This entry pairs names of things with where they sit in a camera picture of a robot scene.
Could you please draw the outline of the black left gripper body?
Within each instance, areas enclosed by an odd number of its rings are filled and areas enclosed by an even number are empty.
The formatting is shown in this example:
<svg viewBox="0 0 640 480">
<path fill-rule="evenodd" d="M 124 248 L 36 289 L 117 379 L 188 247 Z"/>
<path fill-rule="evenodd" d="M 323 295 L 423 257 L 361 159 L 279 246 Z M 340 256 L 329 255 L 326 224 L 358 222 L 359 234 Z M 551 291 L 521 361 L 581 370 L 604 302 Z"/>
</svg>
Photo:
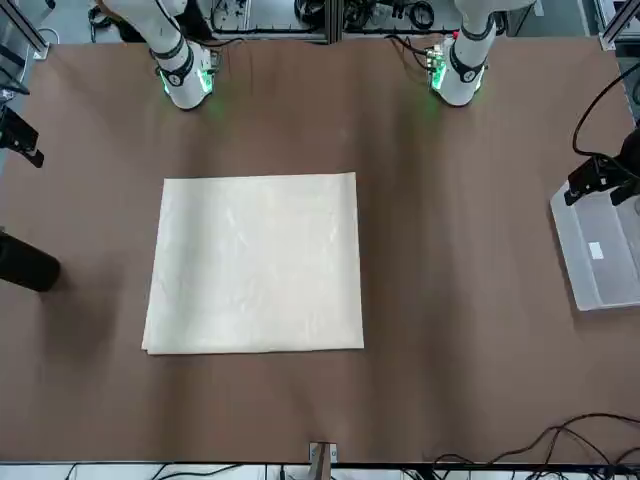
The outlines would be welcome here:
<svg viewBox="0 0 640 480">
<path fill-rule="evenodd" d="M 623 141 L 618 154 L 610 157 L 609 184 L 622 186 L 639 185 L 639 130 L 633 130 Z"/>
</svg>

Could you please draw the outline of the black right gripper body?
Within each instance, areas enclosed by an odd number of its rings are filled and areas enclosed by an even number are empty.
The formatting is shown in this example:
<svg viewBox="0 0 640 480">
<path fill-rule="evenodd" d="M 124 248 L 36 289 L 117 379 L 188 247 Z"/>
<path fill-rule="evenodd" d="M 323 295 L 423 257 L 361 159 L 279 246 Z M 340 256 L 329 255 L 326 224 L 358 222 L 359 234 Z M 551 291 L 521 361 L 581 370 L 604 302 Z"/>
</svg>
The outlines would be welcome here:
<svg viewBox="0 0 640 480">
<path fill-rule="evenodd" d="M 1 107 L 1 147 L 14 151 L 35 151 L 38 132 L 8 106 Z"/>
</svg>

